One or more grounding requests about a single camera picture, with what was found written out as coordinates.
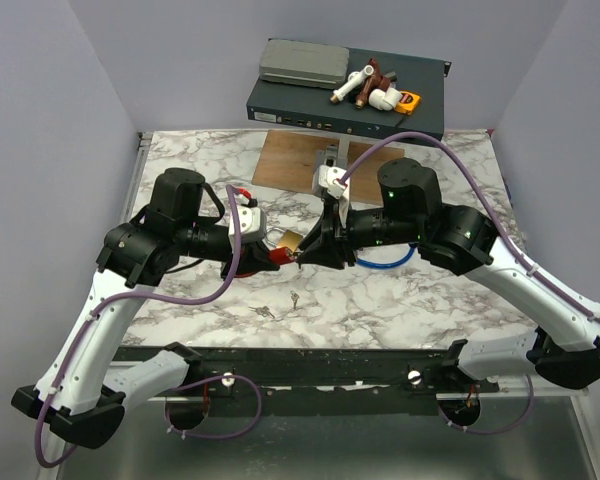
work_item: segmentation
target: red object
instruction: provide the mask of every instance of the red object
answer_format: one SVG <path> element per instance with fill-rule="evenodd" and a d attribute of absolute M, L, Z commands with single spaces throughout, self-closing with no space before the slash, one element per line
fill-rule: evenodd
<path fill-rule="evenodd" d="M 281 247 L 271 250 L 269 252 L 269 258 L 277 265 L 286 265 L 295 261 L 292 254 L 293 252 L 287 247 Z"/>
<path fill-rule="evenodd" d="M 288 263 L 293 263 L 296 261 L 295 258 L 293 258 L 293 252 L 287 247 L 280 247 L 269 251 L 269 258 L 276 265 L 287 265 Z M 236 278 L 248 278 L 252 277 L 256 273 L 258 272 L 243 273 L 236 275 Z"/>
<path fill-rule="evenodd" d="M 247 197 L 249 200 L 251 200 L 251 194 L 249 193 L 249 190 L 247 190 L 246 188 L 238 188 L 237 189 L 242 195 L 244 195 L 245 197 Z"/>

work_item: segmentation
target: white pipe fitting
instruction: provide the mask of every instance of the white pipe fitting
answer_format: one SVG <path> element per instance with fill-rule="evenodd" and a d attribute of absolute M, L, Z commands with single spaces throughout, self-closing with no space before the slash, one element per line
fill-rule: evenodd
<path fill-rule="evenodd" d="M 386 92 L 376 88 L 369 95 L 369 105 L 378 110 L 393 110 L 402 99 L 402 93 L 395 88 L 388 88 Z"/>
<path fill-rule="evenodd" d="M 344 98 L 349 95 L 349 93 L 359 85 L 362 85 L 364 81 L 373 75 L 373 67 L 371 65 L 366 65 L 359 72 L 351 72 L 349 74 L 349 78 L 347 83 L 333 91 L 333 95 L 331 96 L 332 103 L 339 103 Z"/>

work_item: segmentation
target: white wall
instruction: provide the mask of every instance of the white wall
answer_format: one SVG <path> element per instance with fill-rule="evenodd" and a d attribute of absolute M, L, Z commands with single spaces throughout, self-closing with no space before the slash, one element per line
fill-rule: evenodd
<path fill-rule="evenodd" d="M 248 126 L 270 37 L 450 60 L 447 126 L 494 127 L 565 0 L 70 3 L 136 126 L 173 130 Z"/>
<path fill-rule="evenodd" d="M 35 478 L 11 395 L 69 333 L 137 144 L 66 0 L 0 0 L 0 480 Z"/>
<path fill-rule="evenodd" d="M 600 0 L 568 2 L 494 146 L 530 253 L 600 301 Z"/>

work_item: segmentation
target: bolt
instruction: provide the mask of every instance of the bolt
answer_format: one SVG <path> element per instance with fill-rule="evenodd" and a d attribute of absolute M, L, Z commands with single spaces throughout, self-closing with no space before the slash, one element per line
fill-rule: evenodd
<path fill-rule="evenodd" d="M 411 382 L 411 385 L 418 385 L 422 382 L 422 374 L 417 370 L 411 370 L 407 374 L 407 378 Z"/>
<path fill-rule="evenodd" d="M 231 373 L 231 372 L 225 372 L 223 374 L 223 376 L 225 376 L 225 377 L 226 376 L 231 376 L 231 375 L 233 375 L 233 373 Z M 235 378 L 223 378 L 222 379 L 222 384 L 225 387 L 227 387 L 227 388 L 232 387 L 234 383 L 236 383 L 236 379 Z"/>

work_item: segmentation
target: padlock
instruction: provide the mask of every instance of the padlock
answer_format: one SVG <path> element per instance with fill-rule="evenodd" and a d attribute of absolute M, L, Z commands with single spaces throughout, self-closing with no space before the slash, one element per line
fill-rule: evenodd
<path fill-rule="evenodd" d="M 282 232 L 282 236 L 277 243 L 273 242 L 269 238 L 271 232 Z M 298 245 L 300 245 L 300 242 L 302 242 L 303 238 L 304 237 L 302 235 L 291 230 L 283 230 L 278 227 L 273 227 L 267 231 L 266 242 L 273 248 L 288 248 L 293 253 L 298 249 Z"/>

